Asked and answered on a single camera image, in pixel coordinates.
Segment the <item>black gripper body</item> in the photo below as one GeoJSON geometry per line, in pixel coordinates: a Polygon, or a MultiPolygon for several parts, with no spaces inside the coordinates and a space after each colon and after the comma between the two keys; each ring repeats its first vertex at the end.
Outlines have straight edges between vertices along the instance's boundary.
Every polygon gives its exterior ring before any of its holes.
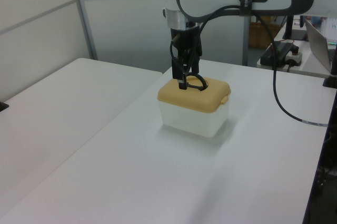
{"type": "Polygon", "coordinates": [[[200,27],[195,26],[186,30],[171,29],[172,46],[176,49],[174,57],[177,59],[189,59],[192,54],[195,57],[202,56],[200,27]]]}

